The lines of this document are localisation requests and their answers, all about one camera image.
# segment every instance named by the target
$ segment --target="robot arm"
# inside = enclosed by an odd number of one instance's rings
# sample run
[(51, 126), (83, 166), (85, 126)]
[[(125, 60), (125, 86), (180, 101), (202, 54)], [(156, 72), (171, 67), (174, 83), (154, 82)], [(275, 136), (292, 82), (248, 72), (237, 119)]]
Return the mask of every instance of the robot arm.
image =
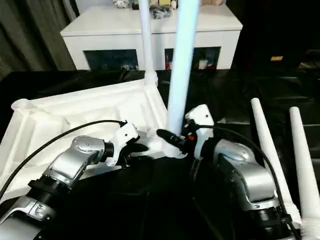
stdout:
[(275, 196), (274, 179), (256, 162), (252, 150), (243, 144), (213, 137), (211, 129), (198, 129), (197, 125), (213, 125), (206, 105), (194, 108), (185, 118), (187, 124), (182, 131), (185, 136), (166, 130), (158, 130), (157, 134), (184, 154), (192, 154), (196, 165), (204, 157), (211, 161), (214, 170), (229, 183), (239, 207), (252, 218), (256, 239), (295, 239), (287, 226), (290, 216), (282, 212)]
[(121, 127), (106, 143), (90, 136), (74, 138), (71, 146), (56, 157), (40, 179), (30, 181), (30, 191), (19, 197), (0, 219), (1, 239), (40, 239), (42, 228), (55, 218), (60, 204), (87, 166), (99, 162), (105, 162), (109, 167), (116, 165), (122, 149), (138, 138), (136, 128), (130, 123)]

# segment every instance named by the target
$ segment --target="black table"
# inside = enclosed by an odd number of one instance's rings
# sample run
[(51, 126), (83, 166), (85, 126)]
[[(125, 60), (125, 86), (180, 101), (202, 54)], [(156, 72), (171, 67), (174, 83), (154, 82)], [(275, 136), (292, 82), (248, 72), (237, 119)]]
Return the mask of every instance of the black table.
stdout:
[[(0, 82), (0, 136), (10, 121), (11, 104), (20, 98), (36, 99), (143, 78), (143, 72), (14, 72)], [(168, 103), (169, 71), (158, 72), (158, 90)], [(186, 111), (207, 104), (216, 124), (236, 130), (257, 142), (250, 99), (261, 101), (295, 203), (299, 205), (288, 110), (300, 108), (317, 180), (320, 180), (319, 73), (193, 72)], [(217, 133), (237, 141), (233, 136)], [(162, 158), (82, 180), (66, 199), (53, 235), (67, 233), (83, 239), (215, 239), (190, 200), (190, 160)], [(219, 195), (215, 192), (208, 195)], [(12, 204), (2, 205), (2, 212)], [(213, 219), (229, 218), (228, 206), (213, 209)], [(231, 239), (230, 226), (217, 228)]]

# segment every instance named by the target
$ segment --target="object on cabinet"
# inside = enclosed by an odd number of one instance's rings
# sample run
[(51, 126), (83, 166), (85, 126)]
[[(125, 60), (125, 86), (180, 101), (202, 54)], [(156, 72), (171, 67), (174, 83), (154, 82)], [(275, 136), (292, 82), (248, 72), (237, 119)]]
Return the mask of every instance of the object on cabinet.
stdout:
[(208, 66), (208, 60), (207, 59), (200, 59), (199, 60), (199, 67), (198, 67), (199, 70), (206, 69), (207, 66)]
[(159, 5), (171, 5), (171, 0), (159, 0)]
[(170, 5), (151, 5), (150, 15), (153, 19), (165, 19), (169, 18), (172, 13), (172, 7)]
[(223, 3), (223, 0), (201, 0), (202, 5), (213, 4), (215, 6), (220, 6)]
[(176, 10), (176, 9), (177, 9), (177, 6), (178, 6), (178, 5), (177, 5), (177, 1), (176, 1), (176, 0), (172, 0), (172, 1), (171, 1), (171, 7), (172, 7), (172, 9), (173, 9), (173, 10)]
[(129, 7), (130, 0), (112, 0), (112, 3), (118, 8), (118, 9), (125, 9)]
[(139, 4), (133, 2), (133, 3), (132, 3), (132, 9), (133, 9), (133, 10), (139, 10)]

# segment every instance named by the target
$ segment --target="curtain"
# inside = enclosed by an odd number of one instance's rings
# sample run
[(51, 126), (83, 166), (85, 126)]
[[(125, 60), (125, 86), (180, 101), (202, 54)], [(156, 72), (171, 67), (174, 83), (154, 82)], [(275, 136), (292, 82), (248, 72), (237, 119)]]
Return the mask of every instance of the curtain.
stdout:
[(78, 8), (76, 7), (77, 5), (75, 5), (75, 2), (71, 2), (71, 0), (63, 0), (63, 5), (66, 11), (66, 14), (68, 15), (69, 19), (71, 20), (71, 22), (73, 20), (75, 20), (77, 18), (77, 16), (79, 16), (79, 13), (76, 14), (75, 9), (78, 10)]
[(60, 35), (63, 0), (0, 0), (0, 80), (13, 71), (74, 70)]

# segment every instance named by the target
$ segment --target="white pole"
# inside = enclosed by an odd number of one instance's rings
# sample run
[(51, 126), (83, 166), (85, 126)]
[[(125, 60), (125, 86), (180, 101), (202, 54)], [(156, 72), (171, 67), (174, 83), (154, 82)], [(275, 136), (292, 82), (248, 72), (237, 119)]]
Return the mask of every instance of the white pole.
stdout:
[(154, 56), (152, 46), (152, 35), (150, 29), (149, 0), (139, 0), (139, 12), (142, 29), (143, 53), (146, 83), (155, 83), (158, 85), (158, 76), (154, 67)]
[(251, 99), (251, 105), (252, 105), (255, 126), (258, 133), (261, 149), (263, 150), (265, 155), (269, 158), (271, 165), (275, 171), (276, 177), (279, 182), (280, 191), (282, 193), (285, 209), (291, 215), (294, 227), (299, 229), (302, 224), (300, 213), (297, 206), (292, 201), (288, 184), (287, 184), (284, 172), (282, 170), (279, 157), (277, 154), (277, 150), (274, 145), (274, 141), (271, 137), (271, 133), (269, 131), (269, 127), (268, 127), (268, 124), (264, 115), (264, 111), (261, 107), (259, 99), (258, 98)]
[[(198, 23), (199, 0), (183, 0), (178, 7), (178, 23), (170, 80), (166, 129), (180, 135), (185, 115), (189, 77)], [(163, 146), (168, 157), (175, 156), (170, 144)]]
[(303, 239), (320, 239), (320, 196), (299, 108), (290, 108)]

